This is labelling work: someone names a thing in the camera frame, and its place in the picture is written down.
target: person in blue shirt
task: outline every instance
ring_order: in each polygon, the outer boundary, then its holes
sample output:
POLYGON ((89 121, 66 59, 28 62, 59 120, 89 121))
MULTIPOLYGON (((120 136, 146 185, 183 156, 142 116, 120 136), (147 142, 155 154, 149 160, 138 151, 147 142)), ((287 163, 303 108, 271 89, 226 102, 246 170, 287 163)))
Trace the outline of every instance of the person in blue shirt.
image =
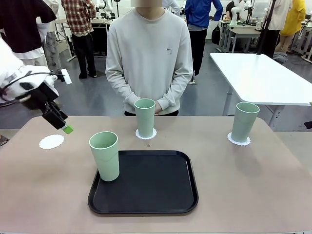
POLYGON ((190 84, 195 84, 194 77, 199 74, 204 55, 205 40, 210 18, 219 21, 222 17, 223 6, 220 0, 187 0, 185 16, 191 36, 194 75, 190 84), (209 17, 211 3, 216 8, 214 17, 209 17))

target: person in yellow shirt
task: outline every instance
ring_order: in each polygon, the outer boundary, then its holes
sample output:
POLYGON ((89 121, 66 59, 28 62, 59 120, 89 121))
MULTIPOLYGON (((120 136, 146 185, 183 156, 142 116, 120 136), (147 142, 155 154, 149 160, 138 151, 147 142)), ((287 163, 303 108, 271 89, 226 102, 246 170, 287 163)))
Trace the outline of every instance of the person in yellow shirt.
POLYGON ((280 41, 275 52, 286 53, 293 36, 301 29, 301 22, 306 17, 305 0, 292 0, 292 9, 287 14, 284 29, 280 32, 280 41))

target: black tray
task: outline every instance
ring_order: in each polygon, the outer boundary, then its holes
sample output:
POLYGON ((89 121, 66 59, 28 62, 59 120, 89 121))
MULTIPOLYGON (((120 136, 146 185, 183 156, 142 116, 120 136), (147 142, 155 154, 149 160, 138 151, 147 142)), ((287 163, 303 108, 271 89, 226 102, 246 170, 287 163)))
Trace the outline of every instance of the black tray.
POLYGON ((190 159, 178 151, 119 151, 119 177, 96 173, 88 197, 92 211, 113 214, 184 214, 198 193, 190 159))

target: cup rim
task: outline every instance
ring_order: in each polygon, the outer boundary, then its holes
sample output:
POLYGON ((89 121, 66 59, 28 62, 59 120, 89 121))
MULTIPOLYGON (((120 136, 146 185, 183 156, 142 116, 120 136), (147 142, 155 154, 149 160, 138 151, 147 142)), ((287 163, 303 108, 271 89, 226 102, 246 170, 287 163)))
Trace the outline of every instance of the cup rim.
POLYGON ((117 142, 118 142, 118 136, 117 136, 117 134, 116 134, 116 133, 113 133, 113 132, 110 132, 110 131, 104 131, 104 132, 95 133, 95 134, 94 134, 92 137, 90 137, 90 139, 89 139, 89 145, 90 145, 90 147, 91 147, 92 149, 95 149, 95 150, 106 150, 106 149, 112 148, 114 145, 117 144, 117 142), (96 147, 92 146, 91 143, 90 143, 91 139, 92 139, 93 137, 95 137, 97 134, 101 134, 101 133, 112 133, 112 134, 114 134, 114 135, 116 136, 116 138, 117 138, 116 141, 115 141, 115 143, 112 144, 112 145, 109 146, 109 147, 106 147, 106 148, 96 148, 96 147))
POLYGON ((239 102, 238 104, 236 104, 236 108, 239 109, 241 112, 244 112, 244 113, 247 113, 247 114, 256 114, 256 113, 259 113, 259 111, 260 111, 260 108, 259 108, 257 105, 255 105, 255 104, 253 104, 253 103, 251 103, 251 102, 246 102, 246 101, 242 101, 242 102, 239 102), (242 104, 242 103, 251 104, 251 105, 257 107, 258 110, 257 110, 256 112, 243 111, 242 109, 240 109, 240 108, 238 107, 238 105, 239 105, 239 104, 242 104))
POLYGON ((155 106, 156 106, 156 102, 155 102, 154 100, 152 100, 152 99, 149 99, 149 98, 141 98, 141 99, 135 101, 135 107, 136 107, 136 108, 139 108, 139 109, 141 109, 141 110, 151 109, 151 108, 153 108, 153 107, 155 107, 155 106), (137 102, 137 101, 140 101, 140 100, 151 100, 151 101, 154 102, 154 105, 151 106, 151 107, 147 107, 147 108, 138 107, 138 106, 136 105, 136 102, 137 102))

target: hand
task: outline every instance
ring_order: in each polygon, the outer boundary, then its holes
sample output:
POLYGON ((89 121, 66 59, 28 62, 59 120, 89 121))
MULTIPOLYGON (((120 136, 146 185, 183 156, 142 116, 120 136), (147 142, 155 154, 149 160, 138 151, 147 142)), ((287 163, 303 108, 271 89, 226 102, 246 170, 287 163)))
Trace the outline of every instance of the hand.
POLYGON ((155 101, 155 104, 156 104, 155 105, 155 115, 158 116, 159 115, 158 113, 162 111, 162 108, 161 108, 158 101, 155 101))

